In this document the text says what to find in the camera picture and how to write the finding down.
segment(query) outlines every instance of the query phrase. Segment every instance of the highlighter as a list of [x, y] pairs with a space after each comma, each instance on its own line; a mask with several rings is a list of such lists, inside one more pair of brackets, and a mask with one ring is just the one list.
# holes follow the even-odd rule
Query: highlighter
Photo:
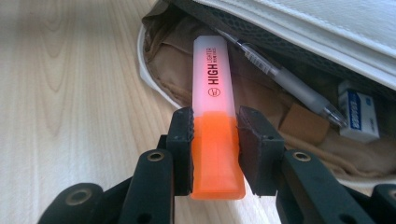
[[192, 109], [195, 200], [236, 200], [245, 196], [239, 167], [233, 87], [226, 41], [202, 35], [194, 41]]

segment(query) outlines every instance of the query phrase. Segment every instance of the wooden surface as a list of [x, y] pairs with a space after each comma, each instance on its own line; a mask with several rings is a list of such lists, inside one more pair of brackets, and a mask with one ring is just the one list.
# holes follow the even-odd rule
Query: wooden surface
[[[37, 223], [77, 183], [117, 185], [167, 133], [175, 109], [136, 59], [154, 2], [0, 1], [1, 223]], [[176, 223], [277, 223], [274, 201], [177, 198]]]

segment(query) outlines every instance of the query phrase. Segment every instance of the highlighter cap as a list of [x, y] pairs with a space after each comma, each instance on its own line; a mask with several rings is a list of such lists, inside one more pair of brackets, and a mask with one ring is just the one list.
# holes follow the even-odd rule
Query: highlighter cap
[[227, 43], [218, 35], [201, 35], [194, 41], [192, 108], [194, 116], [225, 112], [235, 117]]

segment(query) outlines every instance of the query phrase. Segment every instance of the white eraser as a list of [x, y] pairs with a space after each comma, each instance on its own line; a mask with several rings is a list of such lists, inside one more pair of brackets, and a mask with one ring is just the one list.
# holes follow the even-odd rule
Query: white eraser
[[347, 121], [347, 126], [340, 129], [340, 135], [362, 143], [379, 138], [373, 97], [346, 90], [338, 102]]

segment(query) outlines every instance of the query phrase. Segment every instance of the clear ballpoint pen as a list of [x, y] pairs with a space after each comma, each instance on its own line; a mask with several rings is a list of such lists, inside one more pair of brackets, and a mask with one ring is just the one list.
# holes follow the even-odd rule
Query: clear ballpoint pen
[[249, 43], [242, 42], [235, 36], [224, 33], [221, 30], [216, 29], [216, 31], [237, 45], [245, 52], [245, 56], [260, 68], [265, 75], [271, 77], [277, 84], [299, 99], [311, 111], [340, 127], [347, 126], [347, 120], [326, 98], [308, 87], [285, 67], [274, 66], [256, 50], [251, 48]]

